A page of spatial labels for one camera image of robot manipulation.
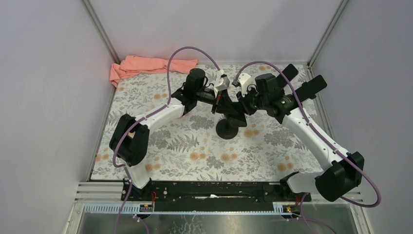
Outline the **black round-base stand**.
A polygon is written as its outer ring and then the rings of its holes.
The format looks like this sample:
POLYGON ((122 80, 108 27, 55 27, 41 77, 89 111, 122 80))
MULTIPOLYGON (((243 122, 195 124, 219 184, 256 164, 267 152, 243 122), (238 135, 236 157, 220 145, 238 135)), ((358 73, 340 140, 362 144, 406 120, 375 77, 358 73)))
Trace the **black round-base stand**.
POLYGON ((215 127, 216 134, 225 140, 233 139, 239 132, 238 127, 234 127, 227 119, 221 119, 218 121, 215 127))

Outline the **black phone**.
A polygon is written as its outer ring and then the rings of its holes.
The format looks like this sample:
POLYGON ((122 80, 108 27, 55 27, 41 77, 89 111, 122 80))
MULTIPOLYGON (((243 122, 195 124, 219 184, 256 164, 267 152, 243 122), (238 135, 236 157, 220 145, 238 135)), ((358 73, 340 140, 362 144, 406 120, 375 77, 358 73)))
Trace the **black phone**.
POLYGON ((327 83, 323 76, 318 75, 311 79, 309 82, 304 82, 301 87, 296 91, 297 97, 300 102, 304 102, 307 99, 315 99, 316 94, 327 87, 327 83))
POLYGON ((227 121, 231 127, 246 127, 247 122, 245 118, 245 113, 241 109, 236 109, 233 114, 225 114, 227 121))

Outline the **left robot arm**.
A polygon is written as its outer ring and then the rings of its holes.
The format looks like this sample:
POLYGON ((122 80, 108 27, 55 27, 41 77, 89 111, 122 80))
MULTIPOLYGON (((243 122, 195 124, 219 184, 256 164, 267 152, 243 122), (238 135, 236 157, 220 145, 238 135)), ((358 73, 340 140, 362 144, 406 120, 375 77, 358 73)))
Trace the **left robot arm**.
POLYGON ((137 199, 146 200, 151 194, 148 185, 151 178, 143 160, 147 154, 149 137, 158 128, 189 113, 198 102, 210 104, 212 113, 224 115, 216 125, 216 133, 222 139, 234 138, 239 128, 247 126, 243 106, 230 99, 228 84, 227 76, 222 74, 210 89, 207 87, 205 71, 194 68, 190 70, 183 85, 171 94, 167 104, 140 117, 128 114, 120 117, 109 147, 115 158, 119 158, 123 163, 133 186, 132 194, 137 199))

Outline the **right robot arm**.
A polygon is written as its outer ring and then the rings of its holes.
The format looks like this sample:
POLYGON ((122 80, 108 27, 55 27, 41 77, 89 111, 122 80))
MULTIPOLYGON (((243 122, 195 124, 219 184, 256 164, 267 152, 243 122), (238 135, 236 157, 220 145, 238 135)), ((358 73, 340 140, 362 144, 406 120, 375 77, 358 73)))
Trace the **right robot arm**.
POLYGON ((315 193, 330 202, 343 199, 346 193, 360 185, 364 157, 334 142, 304 109, 304 101, 315 98, 316 93, 326 88, 323 76, 316 76, 287 95, 283 89, 294 77, 285 74, 276 77, 268 73, 252 78, 247 73, 238 73, 234 81, 241 89, 237 94, 238 102, 248 115, 266 110, 299 138, 322 168, 319 173, 295 173, 285 177, 286 183, 279 188, 281 198, 291 201, 298 194, 315 193))

